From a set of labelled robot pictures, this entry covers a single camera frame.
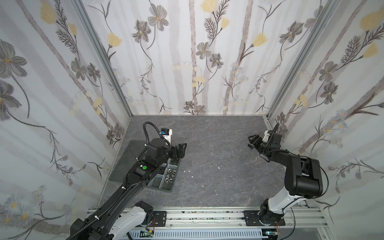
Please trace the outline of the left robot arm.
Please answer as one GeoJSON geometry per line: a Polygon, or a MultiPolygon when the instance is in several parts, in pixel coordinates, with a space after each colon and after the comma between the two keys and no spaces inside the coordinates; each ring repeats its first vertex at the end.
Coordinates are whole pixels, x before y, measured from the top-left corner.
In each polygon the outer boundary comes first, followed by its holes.
{"type": "Polygon", "coordinates": [[[130,230],[153,219],[153,207],[138,202],[124,214],[131,199],[158,174],[160,167],[169,159],[185,156],[187,144],[172,145],[165,139],[156,138],[145,144],[136,163],[124,175],[121,186],[93,214],[77,219],[70,228],[70,240],[118,240],[130,230]]]}

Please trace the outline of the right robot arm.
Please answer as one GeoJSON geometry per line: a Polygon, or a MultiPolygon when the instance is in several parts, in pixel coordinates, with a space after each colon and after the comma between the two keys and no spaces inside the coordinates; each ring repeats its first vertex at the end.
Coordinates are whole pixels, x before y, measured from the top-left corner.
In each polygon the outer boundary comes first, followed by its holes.
{"type": "Polygon", "coordinates": [[[324,188],[320,162],[309,157],[293,154],[282,149],[281,134],[265,131],[263,137],[248,137],[248,146],[266,158],[285,167],[284,187],[272,198],[266,199],[260,206],[258,219],[261,225],[279,224],[286,210],[300,201],[321,197],[327,192],[324,188]]]}

